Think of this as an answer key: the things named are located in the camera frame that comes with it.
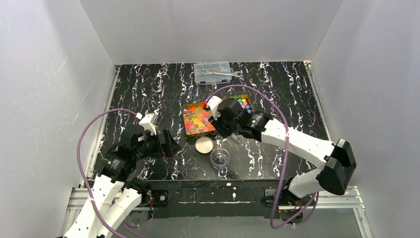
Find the translucent plastic scoop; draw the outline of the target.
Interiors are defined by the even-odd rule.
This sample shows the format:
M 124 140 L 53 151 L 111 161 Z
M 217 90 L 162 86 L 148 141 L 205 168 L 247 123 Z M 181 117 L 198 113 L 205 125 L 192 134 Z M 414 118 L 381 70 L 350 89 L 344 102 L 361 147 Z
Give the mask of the translucent plastic scoop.
M 239 135 L 239 134 L 236 134 L 236 133 L 232 133 L 229 136 L 229 138 L 230 138 L 231 141 L 233 141 L 234 143 L 236 143 L 238 145 L 241 144 L 242 143 L 242 140 L 243 140 L 243 136 L 242 135 Z

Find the tin of multicolour star candies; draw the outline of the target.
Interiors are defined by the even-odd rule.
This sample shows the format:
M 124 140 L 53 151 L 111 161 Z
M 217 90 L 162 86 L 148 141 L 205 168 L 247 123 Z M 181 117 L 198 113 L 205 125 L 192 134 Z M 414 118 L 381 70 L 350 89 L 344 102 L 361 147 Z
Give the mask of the tin of multicolour star candies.
M 244 129 L 254 113 L 254 108 L 249 95 L 235 95 L 222 98 L 222 100 L 227 100 L 226 103 L 223 103 L 223 106 L 228 107 L 228 121 L 232 123 L 232 125 L 235 125 L 237 129 Z

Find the cream round jar lid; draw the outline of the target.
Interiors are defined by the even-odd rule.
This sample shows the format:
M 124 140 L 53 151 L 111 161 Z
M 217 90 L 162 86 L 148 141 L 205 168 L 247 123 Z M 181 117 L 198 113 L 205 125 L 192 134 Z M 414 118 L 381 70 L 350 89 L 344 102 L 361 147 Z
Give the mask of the cream round jar lid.
M 211 138 L 203 136 L 196 140 L 195 148 L 201 154 L 208 154 L 213 150 L 214 142 Z

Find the tin of orange gummy candies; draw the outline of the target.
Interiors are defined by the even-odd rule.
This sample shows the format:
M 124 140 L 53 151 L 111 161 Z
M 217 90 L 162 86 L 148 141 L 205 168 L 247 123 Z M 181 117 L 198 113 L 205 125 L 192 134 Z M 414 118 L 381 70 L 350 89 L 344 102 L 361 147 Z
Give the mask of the tin of orange gummy candies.
M 204 109 L 204 102 L 183 105 L 181 112 L 188 140 L 195 140 L 203 136 L 216 136 L 215 128 L 209 123 L 212 113 Z

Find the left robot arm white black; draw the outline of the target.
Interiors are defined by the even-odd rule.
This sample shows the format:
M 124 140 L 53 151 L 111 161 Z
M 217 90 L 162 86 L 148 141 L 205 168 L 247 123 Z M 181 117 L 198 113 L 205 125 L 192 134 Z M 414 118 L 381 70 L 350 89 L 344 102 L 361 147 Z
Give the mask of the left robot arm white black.
M 167 129 L 157 133 L 147 123 L 127 127 L 107 151 L 107 161 L 99 166 L 89 197 L 64 237 L 112 237 L 129 213 L 149 196 L 148 182 L 138 178 L 127 181 L 137 162 L 148 157 L 173 157 L 180 150 Z

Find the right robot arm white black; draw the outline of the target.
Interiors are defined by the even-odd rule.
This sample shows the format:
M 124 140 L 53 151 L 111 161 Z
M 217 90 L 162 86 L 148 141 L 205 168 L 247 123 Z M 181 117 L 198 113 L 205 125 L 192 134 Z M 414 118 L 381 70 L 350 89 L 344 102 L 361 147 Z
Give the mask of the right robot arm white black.
M 322 140 L 292 128 L 271 115 L 261 111 L 247 112 L 233 99 L 211 97 L 205 109 L 212 116 L 209 122 L 223 137 L 241 135 L 247 139 L 281 147 L 315 166 L 315 169 L 288 179 L 282 193 L 292 199 L 327 191 L 343 195 L 357 167 L 348 141 L 339 139 L 336 143 Z

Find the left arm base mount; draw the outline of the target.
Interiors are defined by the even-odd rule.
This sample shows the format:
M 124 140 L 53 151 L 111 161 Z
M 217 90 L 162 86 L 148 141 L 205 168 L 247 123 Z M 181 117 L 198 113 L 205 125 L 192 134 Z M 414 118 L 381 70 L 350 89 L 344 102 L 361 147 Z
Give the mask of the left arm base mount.
M 117 198 L 114 205 L 125 210 L 133 210 L 137 207 L 165 207 L 168 204 L 168 190 L 135 190 L 133 188 L 124 189 Z

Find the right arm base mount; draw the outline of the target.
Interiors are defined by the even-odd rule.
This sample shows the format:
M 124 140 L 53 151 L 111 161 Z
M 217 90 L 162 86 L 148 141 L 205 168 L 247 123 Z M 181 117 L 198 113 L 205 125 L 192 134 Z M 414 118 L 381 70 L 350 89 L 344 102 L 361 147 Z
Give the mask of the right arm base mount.
M 275 199 L 276 190 L 275 189 L 266 189 L 264 191 L 264 197 L 261 199 L 263 205 L 267 207 L 272 207 L 273 202 Z M 296 198 L 293 194 L 289 191 L 284 190 L 281 191 L 281 194 L 278 199 L 277 206 L 282 207 L 285 206 L 286 209 L 278 209 L 278 215 L 282 221 L 286 221 L 294 216 L 296 213 L 301 211 L 306 204 L 312 199 L 312 202 L 309 203 L 310 206 L 314 205 L 316 201 L 316 197 L 312 194 L 307 195 L 303 198 Z

